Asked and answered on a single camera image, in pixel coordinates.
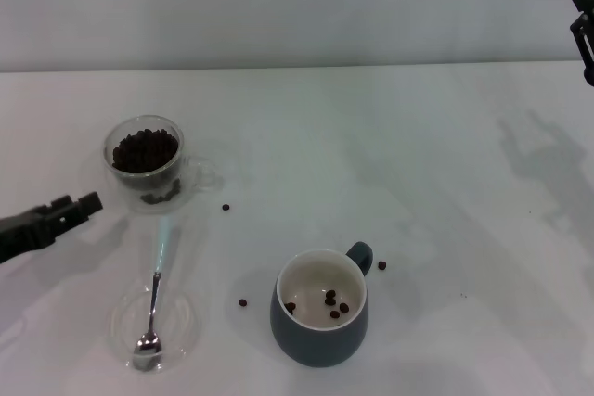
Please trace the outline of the double-walled glass cup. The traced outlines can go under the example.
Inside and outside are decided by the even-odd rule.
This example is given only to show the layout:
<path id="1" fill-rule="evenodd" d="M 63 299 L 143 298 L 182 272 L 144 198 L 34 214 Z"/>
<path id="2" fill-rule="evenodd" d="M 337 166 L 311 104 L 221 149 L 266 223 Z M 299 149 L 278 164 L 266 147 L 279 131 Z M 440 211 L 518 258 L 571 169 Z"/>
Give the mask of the double-walled glass cup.
<path id="1" fill-rule="evenodd" d="M 179 142 L 174 157 L 160 169 L 146 173 L 126 173 L 112 167 L 112 150 L 129 134 L 150 129 L 166 130 Z M 105 137 L 101 158 L 114 188 L 132 211 L 146 214 L 168 213 L 183 206 L 197 192 L 217 185 L 212 164 L 192 153 L 181 128 L 158 115 L 142 115 L 116 125 Z"/>

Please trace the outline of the clear glass saucer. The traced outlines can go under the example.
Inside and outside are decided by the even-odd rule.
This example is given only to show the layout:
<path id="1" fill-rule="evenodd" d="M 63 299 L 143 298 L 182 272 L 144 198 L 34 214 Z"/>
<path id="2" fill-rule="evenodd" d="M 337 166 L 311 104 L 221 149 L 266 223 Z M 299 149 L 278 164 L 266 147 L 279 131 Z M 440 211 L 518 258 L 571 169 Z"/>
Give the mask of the clear glass saucer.
<path id="1" fill-rule="evenodd" d="M 110 351 L 128 368 L 156 374 L 176 366 L 193 351 L 199 339 L 200 319 L 188 295 L 178 289 L 159 292 L 153 318 L 149 317 L 150 304 L 148 287 L 124 294 L 108 318 L 107 342 Z M 141 351 L 138 347 L 149 327 L 160 340 L 157 351 Z"/>

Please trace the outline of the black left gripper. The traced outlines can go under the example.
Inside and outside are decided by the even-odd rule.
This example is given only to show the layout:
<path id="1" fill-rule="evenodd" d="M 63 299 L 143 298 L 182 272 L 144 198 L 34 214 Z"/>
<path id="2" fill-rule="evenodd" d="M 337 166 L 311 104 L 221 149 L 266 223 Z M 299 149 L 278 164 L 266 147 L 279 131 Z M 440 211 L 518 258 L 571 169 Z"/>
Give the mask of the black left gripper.
<path id="1" fill-rule="evenodd" d="M 76 200 L 70 195 L 62 196 L 19 215 L 0 219 L 0 264 L 21 254 L 46 248 L 58 236 L 89 220 L 102 210 L 97 192 L 91 192 Z"/>

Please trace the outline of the blue-handled metal spoon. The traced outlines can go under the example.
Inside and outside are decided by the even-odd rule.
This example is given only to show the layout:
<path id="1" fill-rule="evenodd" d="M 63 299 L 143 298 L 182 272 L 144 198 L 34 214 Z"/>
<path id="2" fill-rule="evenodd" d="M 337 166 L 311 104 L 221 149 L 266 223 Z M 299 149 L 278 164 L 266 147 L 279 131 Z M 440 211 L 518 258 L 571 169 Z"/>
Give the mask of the blue-handled metal spoon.
<path id="1" fill-rule="evenodd" d="M 161 289 L 163 274 L 171 269 L 175 239 L 174 220 L 171 214 L 163 214 L 157 222 L 156 255 L 151 276 L 150 299 L 148 307 L 148 325 L 146 331 L 136 341 L 132 365 L 135 370 L 149 373 L 161 367 L 163 343 L 157 329 L 161 308 Z"/>

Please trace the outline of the dark blue-grey ceramic mug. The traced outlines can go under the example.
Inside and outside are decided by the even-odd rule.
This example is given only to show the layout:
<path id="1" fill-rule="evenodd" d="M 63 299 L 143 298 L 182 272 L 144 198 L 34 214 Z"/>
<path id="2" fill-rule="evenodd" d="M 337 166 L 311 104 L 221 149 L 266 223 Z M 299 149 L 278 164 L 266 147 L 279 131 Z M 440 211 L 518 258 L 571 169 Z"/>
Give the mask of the dark blue-grey ceramic mug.
<path id="1" fill-rule="evenodd" d="M 270 303 L 270 326 L 277 345 L 292 360 L 310 367 L 330 367 L 351 357 L 368 329 L 366 275 L 373 250 L 359 241 L 347 252 L 310 250 L 294 256 L 280 270 Z M 336 305 L 325 304 L 329 290 Z M 289 313 L 286 303 L 296 309 Z M 349 306 L 348 313 L 340 304 Z M 332 319 L 331 311 L 340 317 Z"/>

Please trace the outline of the coffee bean pile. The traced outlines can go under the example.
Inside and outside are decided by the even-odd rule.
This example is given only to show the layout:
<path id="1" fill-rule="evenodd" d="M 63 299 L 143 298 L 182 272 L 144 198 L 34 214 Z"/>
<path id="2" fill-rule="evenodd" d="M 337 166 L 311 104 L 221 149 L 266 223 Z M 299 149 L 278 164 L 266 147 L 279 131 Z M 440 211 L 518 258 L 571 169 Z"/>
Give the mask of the coffee bean pile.
<path id="1" fill-rule="evenodd" d="M 112 167 L 126 173 L 153 172 L 167 164 L 178 149 L 178 140 L 166 130 L 141 130 L 127 135 L 112 150 Z"/>

